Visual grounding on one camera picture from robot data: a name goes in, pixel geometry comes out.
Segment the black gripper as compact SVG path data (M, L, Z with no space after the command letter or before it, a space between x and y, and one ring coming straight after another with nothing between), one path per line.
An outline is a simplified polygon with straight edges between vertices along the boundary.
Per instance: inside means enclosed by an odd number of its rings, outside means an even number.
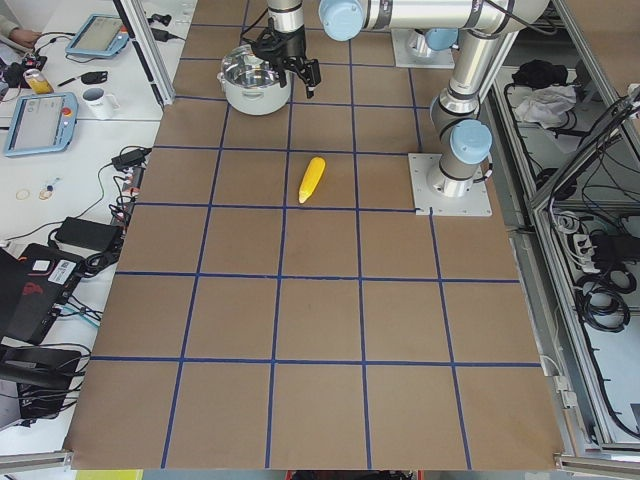
M321 71L317 59L306 58L304 27L293 32L280 32L267 27L251 43L251 49L256 57L268 62L276 72L281 88L288 84L287 68L304 83L306 97L314 96L315 88L321 82Z

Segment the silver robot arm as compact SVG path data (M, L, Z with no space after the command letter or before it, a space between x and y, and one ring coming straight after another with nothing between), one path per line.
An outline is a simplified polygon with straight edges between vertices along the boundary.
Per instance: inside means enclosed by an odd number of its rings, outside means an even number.
M322 1L318 14L325 33L337 41L362 30L455 29L461 52L448 85L431 107L442 141L439 163L427 174L437 194L459 198L474 183L492 145L488 127L477 119L480 90L501 38L541 17L546 1Z
M276 71L281 87L287 85L286 71L293 72L303 81L306 97L312 98L321 72L318 60L306 56L302 1L268 1L267 13L267 27L248 41L253 53Z

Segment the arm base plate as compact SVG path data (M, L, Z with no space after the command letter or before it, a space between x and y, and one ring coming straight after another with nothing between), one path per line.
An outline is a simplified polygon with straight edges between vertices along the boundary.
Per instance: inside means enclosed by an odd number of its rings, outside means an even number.
M391 34L396 67L454 68L452 50L458 42L458 29L394 29Z
M417 215L490 217L492 208L484 172L478 165L471 179L452 180L440 170L441 154L410 153L409 172Z

